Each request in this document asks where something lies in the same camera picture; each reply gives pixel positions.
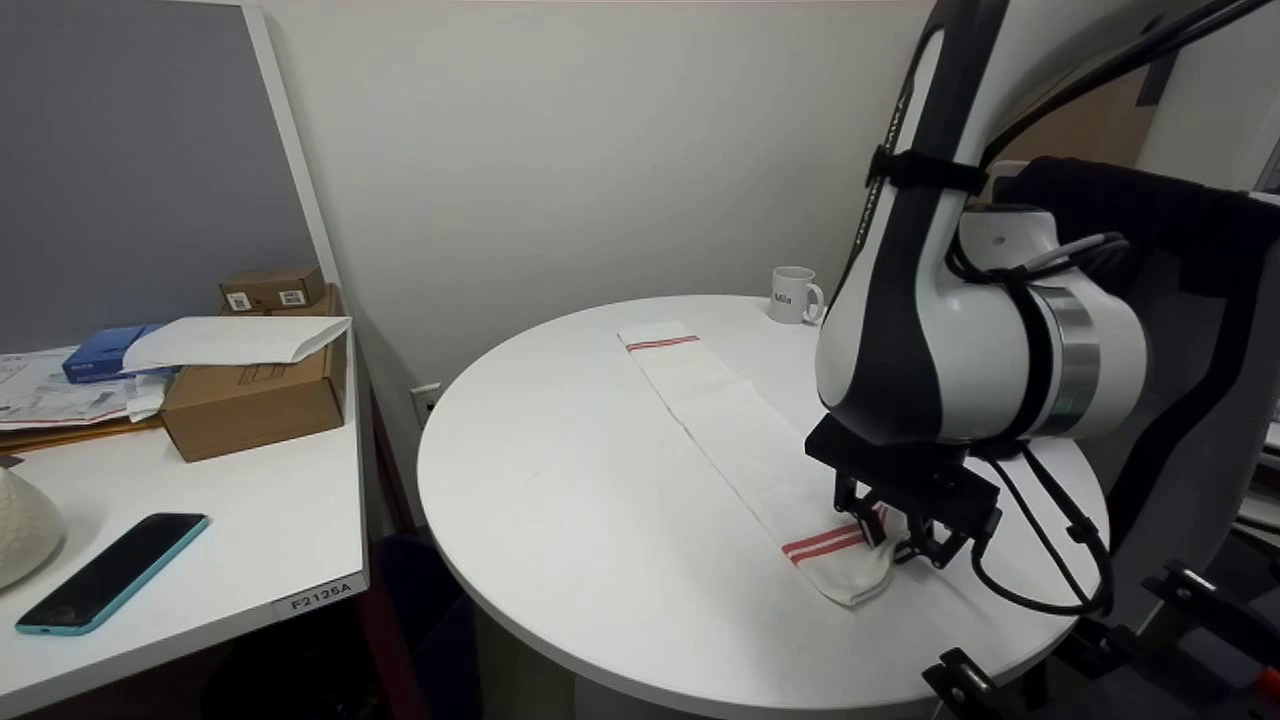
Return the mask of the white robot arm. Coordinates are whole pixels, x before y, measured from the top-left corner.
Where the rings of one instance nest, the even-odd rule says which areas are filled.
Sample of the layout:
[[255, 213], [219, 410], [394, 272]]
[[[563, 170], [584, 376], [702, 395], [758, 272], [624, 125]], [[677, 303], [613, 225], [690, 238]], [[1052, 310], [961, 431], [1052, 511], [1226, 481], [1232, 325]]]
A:
[[1147, 335], [1085, 272], [1124, 238], [1066, 242], [1048, 213], [988, 209], [981, 191], [1036, 120], [1263, 4], [931, 4], [817, 340], [824, 419], [808, 452], [834, 473], [841, 511], [869, 532], [905, 528], [905, 551], [944, 565], [1000, 525], [981, 458], [1113, 431], [1134, 411]]

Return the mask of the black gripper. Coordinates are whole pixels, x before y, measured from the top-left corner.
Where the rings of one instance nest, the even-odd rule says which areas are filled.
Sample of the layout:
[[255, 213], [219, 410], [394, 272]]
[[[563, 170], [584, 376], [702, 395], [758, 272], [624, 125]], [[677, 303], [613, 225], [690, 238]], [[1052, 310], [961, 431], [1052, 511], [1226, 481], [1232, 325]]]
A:
[[947, 570], [971, 538], [994, 528], [994, 487], [962, 470], [961, 450], [869, 443], [824, 416], [803, 452], [834, 473], [833, 504], [857, 519], [869, 543], [889, 542], [879, 504], [912, 519], [912, 551]]

